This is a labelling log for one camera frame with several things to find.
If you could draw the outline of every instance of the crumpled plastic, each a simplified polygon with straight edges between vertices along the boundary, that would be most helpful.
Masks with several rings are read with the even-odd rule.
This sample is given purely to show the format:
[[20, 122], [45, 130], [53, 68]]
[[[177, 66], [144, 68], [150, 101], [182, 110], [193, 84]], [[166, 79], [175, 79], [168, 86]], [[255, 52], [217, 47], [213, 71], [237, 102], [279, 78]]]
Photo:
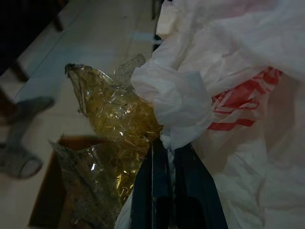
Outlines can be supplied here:
[[113, 75], [85, 65], [66, 65], [80, 111], [89, 118], [103, 142], [73, 151], [53, 144], [58, 153], [68, 190], [78, 190], [75, 219], [94, 228], [112, 229], [131, 194], [138, 170], [150, 142], [161, 126], [153, 106], [141, 99], [130, 84], [136, 66], [145, 59], [138, 55], [120, 66]]
[[[176, 97], [164, 95], [199, 71], [213, 100], [211, 125], [180, 138], [194, 140], [201, 131], [196, 152], [211, 174], [222, 166], [213, 175], [229, 227], [303, 228], [305, 1], [174, 0], [173, 6], [176, 30], [135, 71], [136, 92], [169, 107]], [[156, 74], [160, 69], [171, 78]], [[165, 83], [174, 86], [166, 90]], [[184, 111], [179, 108], [171, 115]], [[157, 120], [166, 115], [156, 112]], [[181, 123], [167, 121], [169, 132]], [[199, 119], [192, 121], [188, 127]]]
[[141, 99], [130, 85], [132, 72], [123, 70], [130, 65], [135, 68], [134, 59], [112, 76], [85, 65], [68, 64], [65, 71], [73, 83], [81, 112], [88, 116], [98, 136], [146, 149], [161, 127], [152, 104]]

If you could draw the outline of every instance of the white plastic bag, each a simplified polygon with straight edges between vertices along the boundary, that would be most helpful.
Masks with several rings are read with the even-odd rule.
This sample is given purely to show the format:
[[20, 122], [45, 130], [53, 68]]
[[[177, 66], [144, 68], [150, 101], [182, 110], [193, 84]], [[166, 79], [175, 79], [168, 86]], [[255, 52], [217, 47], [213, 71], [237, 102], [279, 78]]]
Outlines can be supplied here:
[[[164, 124], [165, 145], [196, 139], [231, 229], [303, 228], [305, 1], [176, 0], [174, 6], [177, 31], [132, 76]], [[212, 98], [210, 109], [206, 93], [198, 109], [181, 105], [194, 71]], [[180, 115], [186, 109], [200, 119]], [[175, 131], [181, 123], [187, 132]]]
[[179, 20], [179, 10], [173, 2], [165, 0], [162, 4], [160, 16], [157, 23], [156, 34], [165, 40], [176, 30]]

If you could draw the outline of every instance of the red stripe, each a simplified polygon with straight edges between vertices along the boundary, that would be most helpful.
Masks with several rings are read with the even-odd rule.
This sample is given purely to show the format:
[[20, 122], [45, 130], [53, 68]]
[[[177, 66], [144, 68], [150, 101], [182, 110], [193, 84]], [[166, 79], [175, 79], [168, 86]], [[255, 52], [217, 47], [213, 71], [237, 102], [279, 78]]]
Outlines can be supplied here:
[[222, 130], [222, 131], [230, 131], [237, 125], [244, 125], [247, 127], [252, 126], [255, 121], [250, 119], [237, 119], [234, 123], [212, 123], [209, 126], [209, 130]]

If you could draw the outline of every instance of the tiled floor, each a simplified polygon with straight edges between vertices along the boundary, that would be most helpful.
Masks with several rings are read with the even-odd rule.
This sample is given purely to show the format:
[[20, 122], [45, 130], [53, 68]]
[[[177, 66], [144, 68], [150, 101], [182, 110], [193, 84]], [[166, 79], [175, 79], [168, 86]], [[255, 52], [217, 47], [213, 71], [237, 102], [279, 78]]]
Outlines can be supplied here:
[[[2, 228], [27, 228], [29, 217], [51, 156], [48, 140], [62, 134], [94, 135], [88, 120], [77, 112], [72, 84], [64, 74], [67, 63], [83, 63], [112, 72], [133, 54], [152, 51], [155, 21], [149, 0], [70, 0], [60, 13], [63, 32], [50, 24], [20, 56], [30, 79], [19, 83], [10, 71], [1, 87], [15, 101], [52, 96], [55, 106], [39, 115], [26, 133], [24, 145], [41, 157], [44, 167], [24, 181], [0, 176]], [[7, 127], [0, 127], [0, 142]]]

